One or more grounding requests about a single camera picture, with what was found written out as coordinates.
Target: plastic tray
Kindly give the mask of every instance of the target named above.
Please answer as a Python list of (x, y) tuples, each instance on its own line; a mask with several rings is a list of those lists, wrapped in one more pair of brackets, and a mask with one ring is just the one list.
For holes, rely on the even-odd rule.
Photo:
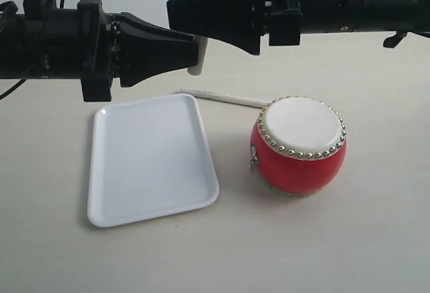
[(218, 194), (193, 96), (109, 105), (96, 113), (88, 199), (88, 218), (95, 226), (197, 210)]

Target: red drum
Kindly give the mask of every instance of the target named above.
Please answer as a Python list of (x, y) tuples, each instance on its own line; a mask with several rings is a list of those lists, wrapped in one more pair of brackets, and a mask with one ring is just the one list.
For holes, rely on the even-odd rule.
[(263, 108), (251, 133), (251, 168), (273, 188), (306, 196), (338, 174), (347, 143), (342, 118), (306, 97), (283, 97)]

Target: drum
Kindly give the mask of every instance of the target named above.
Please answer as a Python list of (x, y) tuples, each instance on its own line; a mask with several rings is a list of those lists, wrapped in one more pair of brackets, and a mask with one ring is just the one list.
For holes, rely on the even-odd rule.
[(346, 154), (346, 129), (332, 107), (283, 97), (261, 110), (251, 133), (251, 169), (274, 189), (308, 196), (330, 183)]

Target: drum head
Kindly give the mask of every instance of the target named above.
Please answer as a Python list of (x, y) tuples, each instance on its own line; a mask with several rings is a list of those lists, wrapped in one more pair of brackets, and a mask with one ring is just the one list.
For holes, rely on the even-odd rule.
[(276, 151), (297, 159), (324, 159), (343, 144), (345, 127), (338, 113), (320, 101), (287, 97), (260, 115), (260, 133)]

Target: white tray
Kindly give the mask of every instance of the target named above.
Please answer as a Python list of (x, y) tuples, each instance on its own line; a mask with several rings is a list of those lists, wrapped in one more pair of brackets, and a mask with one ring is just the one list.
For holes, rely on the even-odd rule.
[(197, 101), (185, 94), (95, 115), (88, 218), (111, 227), (197, 210), (219, 185)]

